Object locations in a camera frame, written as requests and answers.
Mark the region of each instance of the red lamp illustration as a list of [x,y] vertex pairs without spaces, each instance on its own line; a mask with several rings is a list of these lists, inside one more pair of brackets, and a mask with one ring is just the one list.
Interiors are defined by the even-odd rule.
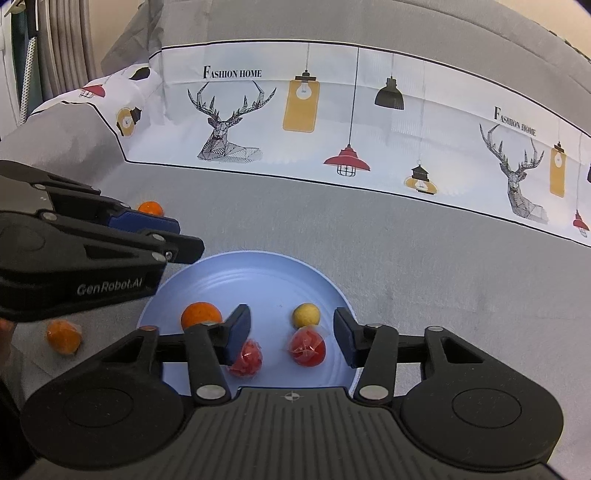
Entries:
[[349,125],[349,142],[335,157],[330,157],[324,165],[336,165],[336,172],[343,177],[355,177],[357,170],[369,171],[369,165],[357,156],[351,147],[351,133],[353,132],[353,114],[355,113],[355,94],[357,92],[357,73],[359,71],[359,47],[357,48],[357,66],[355,68],[355,85],[353,86],[353,105],[351,107],[351,122]]
[[95,95],[103,98],[105,97],[105,89],[102,85],[87,85],[80,89],[79,96],[81,97],[93,98]]
[[587,232],[589,232],[589,227],[581,218],[581,215],[578,210],[577,213],[574,214],[573,226],[575,228],[578,228],[579,232],[581,232],[581,235],[587,238]]

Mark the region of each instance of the tomato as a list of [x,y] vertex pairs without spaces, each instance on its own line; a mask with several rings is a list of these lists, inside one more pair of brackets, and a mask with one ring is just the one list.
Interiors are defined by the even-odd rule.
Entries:
[[314,327],[303,327],[291,337],[289,348],[294,362],[302,367],[316,367],[326,357],[326,344]]
[[254,340],[247,340],[240,355],[228,371],[236,377],[254,377],[262,367],[261,347]]

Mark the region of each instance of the wall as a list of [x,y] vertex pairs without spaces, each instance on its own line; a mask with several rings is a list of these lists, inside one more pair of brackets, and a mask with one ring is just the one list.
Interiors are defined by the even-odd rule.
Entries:
[[497,0],[591,57],[591,15],[575,0]]

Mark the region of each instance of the circular pad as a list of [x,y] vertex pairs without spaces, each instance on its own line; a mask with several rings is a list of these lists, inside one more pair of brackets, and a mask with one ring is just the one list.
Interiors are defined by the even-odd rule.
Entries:
[[172,388],[120,368],[50,382],[21,412],[22,431],[34,451],[58,465],[87,470],[155,453],[182,420],[183,405]]
[[516,398],[492,388],[473,388],[453,399],[453,411],[466,423],[484,429],[511,425],[521,415]]
[[416,385],[402,402],[410,435],[435,458],[477,471],[547,461],[563,416],[556,399],[500,366],[452,365]]

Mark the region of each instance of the orange fruit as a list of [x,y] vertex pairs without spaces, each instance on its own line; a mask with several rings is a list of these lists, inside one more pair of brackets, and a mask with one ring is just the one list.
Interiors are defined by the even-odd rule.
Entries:
[[220,311],[215,305],[207,303],[206,301],[198,301],[192,303],[184,309],[181,315],[181,326],[183,330],[195,325],[196,323],[215,322],[222,323],[223,318]]
[[82,342],[80,328],[67,320],[52,320],[47,326],[47,342],[57,353],[72,355]]
[[164,210],[158,202],[144,202],[138,207],[138,211],[142,213],[149,213],[150,215],[164,216]]

